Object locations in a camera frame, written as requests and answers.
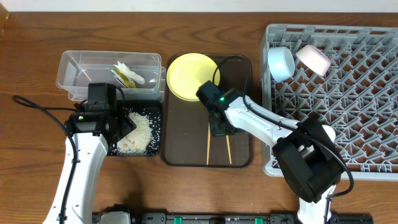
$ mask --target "white wall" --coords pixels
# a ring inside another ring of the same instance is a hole
[[[398,0],[0,0],[8,11],[398,12]]]

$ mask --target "yellow plate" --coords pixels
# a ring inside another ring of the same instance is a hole
[[[178,98],[187,101],[198,101],[199,86],[212,81],[217,64],[203,54],[190,53],[179,56],[167,70],[167,85]],[[215,84],[220,83],[220,71],[215,77]]]

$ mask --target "white cup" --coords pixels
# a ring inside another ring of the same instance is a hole
[[[287,47],[272,47],[268,50],[268,67],[276,82],[282,82],[294,74],[293,55]]]

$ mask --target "wooden surface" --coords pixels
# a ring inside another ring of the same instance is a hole
[[[271,23],[398,27],[398,14],[12,13],[0,42],[0,222],[42,223],[52,204],[65,136],[41,112],[13,103],[11,96],[72,106],[66,91],[55,86],[62,52],[156,52],[163,66],[179,52],[243,54],[253,64],[260,99],[259,43]],[[70,113],[54,114],[66,120]],[[175,168],[159,156],[107,157],[94,211],[114,203],[190,213],[297,211],[298,198],[284,179],[263,173],[258,140],[254,147],[254,162],[246,169]],[[347,185],[342,181],[336,191]],[[398,183],[357,181],[331,209],[397,223],[397,188]]]

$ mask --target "brown tray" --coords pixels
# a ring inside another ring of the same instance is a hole
[[[172,57],[169,65],[178,56]],[[220,63],[230,55],[206,54],[216,63]],[[228,91],[231,88],[243,90],[249,67],[245,61],[231,59],[226,62],[220,72],[220,88]],[[229,163],[226,137],[210,139],[209,165],[207,158],[208,112],[200,101],[190,102],[177,98],[165,87],[165,142],[160,154],[163,161],[170,166],[191,167],[229,167],[243,168],[253,160],[251,135],[241,132],[229,136],[231,160]]]

